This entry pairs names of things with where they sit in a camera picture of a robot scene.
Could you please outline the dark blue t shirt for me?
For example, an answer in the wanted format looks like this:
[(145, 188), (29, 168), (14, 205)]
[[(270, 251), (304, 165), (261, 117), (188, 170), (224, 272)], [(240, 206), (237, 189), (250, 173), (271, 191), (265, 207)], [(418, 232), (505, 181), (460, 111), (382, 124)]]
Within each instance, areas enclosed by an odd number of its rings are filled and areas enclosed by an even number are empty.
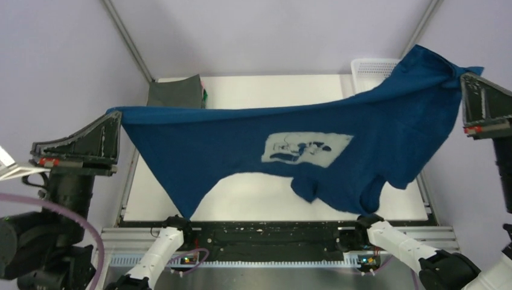
[(292, 180), (308, 202), (376, 212), (385, 184), (405, 189), (447, 140), (460, 78), (481, 75), (414, 46), (375, 88), (314, 105), (253, 109), (122, 106), (121, 124), (180, 214), (237, 173)]

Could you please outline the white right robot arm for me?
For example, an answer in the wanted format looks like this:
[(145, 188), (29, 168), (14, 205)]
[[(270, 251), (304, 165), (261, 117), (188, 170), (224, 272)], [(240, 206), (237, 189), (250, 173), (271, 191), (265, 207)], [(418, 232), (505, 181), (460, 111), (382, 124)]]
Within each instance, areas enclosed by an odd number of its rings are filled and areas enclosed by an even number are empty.
[[(460, 78), (464, 132), (491, 139), (507, 212), (511, 212), (511, 91), (474, 73)], [(362, 249), (377, 246), (418, 274), (425, 289), (511, 289), (511, 245), (489, 269), (469, 258), (425, 245), (376, 214), (356, 221), (354, 241)]]

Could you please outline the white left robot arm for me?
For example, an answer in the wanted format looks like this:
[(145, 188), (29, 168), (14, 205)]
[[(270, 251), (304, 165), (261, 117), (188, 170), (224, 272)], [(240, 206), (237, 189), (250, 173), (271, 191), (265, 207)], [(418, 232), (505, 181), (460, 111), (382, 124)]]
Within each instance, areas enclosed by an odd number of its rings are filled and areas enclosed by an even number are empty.
[(97, 176), (117, 170), (122, 114), (107, 113), (72, 135), (32, 145), (29, 163), (1, 151), (1, 179), (29, 185), (39, 175), (39, 197), (2, 194), (2, 201), (41, 208), (1, 218), (1, 279), (20, 289), (95, 289), (104, 245), (87, 216)]

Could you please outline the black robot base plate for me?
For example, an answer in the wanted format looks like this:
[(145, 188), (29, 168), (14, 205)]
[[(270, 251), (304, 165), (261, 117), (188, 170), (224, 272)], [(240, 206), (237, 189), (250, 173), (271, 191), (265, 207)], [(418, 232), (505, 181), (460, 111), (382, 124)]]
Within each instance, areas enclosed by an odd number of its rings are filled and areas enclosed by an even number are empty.
[(377, 216), (356, 221), (185, 222), (170, 217), (159, 222), (122, 222), (146, 227), (152, 234), (165, 225), (183, 230), (180, 252), (207, 250), (208, 262), (335, 262), (356, 250), (388, 253), (398, 259), (435, 255), (436, 249), (405, 235), (410, 223), (385, 222)]

